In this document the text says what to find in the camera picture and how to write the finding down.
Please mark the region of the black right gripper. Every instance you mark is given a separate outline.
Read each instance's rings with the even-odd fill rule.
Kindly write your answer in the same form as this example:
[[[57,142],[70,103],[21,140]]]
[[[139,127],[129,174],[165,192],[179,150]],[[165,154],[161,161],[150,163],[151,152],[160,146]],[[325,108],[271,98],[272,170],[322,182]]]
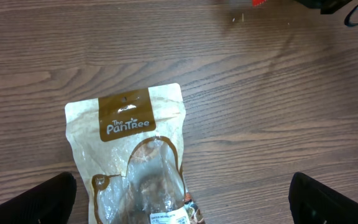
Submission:
[[[295,0],[309,9],[319,9],[320,14],[334,14],[352,0]]]

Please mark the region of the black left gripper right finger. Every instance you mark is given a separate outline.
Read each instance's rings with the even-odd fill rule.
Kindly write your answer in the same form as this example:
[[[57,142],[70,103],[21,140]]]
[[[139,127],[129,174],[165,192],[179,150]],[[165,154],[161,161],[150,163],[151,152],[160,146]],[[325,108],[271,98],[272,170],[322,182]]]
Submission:
[[[294,224],[358,224],[357,202],[304,173],[294,173],[288,199]]]

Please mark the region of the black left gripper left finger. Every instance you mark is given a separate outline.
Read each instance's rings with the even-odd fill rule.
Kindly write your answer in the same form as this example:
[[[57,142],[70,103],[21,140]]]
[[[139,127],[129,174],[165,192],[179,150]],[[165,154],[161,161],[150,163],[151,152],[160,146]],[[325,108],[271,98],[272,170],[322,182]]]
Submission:
[[[67,224],[75,199],[76,179],[62,172],[1,204],[0,223]]]

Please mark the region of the red white snack packet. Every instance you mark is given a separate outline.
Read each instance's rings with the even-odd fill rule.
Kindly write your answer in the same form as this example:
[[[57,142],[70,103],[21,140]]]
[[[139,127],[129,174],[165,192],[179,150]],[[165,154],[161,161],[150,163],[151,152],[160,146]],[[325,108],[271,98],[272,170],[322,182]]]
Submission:
[[[263,3],[265,3],[267,0],[252,0],[252,6],[257,7],[261,6]]]

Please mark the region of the white brown snack bag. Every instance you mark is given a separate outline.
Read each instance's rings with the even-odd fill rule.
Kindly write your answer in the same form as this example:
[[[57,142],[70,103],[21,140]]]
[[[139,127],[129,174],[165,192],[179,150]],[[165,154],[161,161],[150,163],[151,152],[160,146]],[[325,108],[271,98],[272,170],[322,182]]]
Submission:
[[[183,176],[180,85],[68,103],[66,137],[90,223],[203,223]]]

